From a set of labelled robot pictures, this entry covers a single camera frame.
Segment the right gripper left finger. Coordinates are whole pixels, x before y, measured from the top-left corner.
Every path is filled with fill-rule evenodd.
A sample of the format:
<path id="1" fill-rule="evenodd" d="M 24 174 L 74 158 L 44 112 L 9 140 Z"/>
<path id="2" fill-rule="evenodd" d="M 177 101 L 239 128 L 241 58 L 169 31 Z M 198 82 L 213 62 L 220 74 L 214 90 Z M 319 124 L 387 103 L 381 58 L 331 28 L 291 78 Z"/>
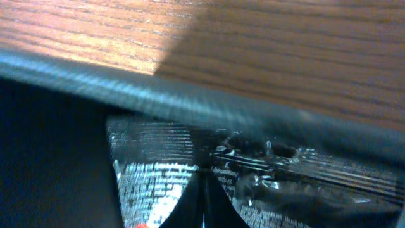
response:
<path id="1" fill-rule="evenodd" d="M 191 176 L 178 203 L 160 228 L 201 228 L 203 225 L 203 178 L 200 173 Z"/>

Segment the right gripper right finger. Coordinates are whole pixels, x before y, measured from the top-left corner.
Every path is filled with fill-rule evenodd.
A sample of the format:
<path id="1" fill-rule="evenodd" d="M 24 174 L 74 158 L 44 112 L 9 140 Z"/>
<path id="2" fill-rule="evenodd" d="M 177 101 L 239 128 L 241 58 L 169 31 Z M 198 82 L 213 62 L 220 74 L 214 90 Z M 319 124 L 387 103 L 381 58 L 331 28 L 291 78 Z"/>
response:
<path id="1" fill-rule="evenodd" d="M 207 228 L 249 228 L 212 172 L 204 174 L 204 223 Z"/>

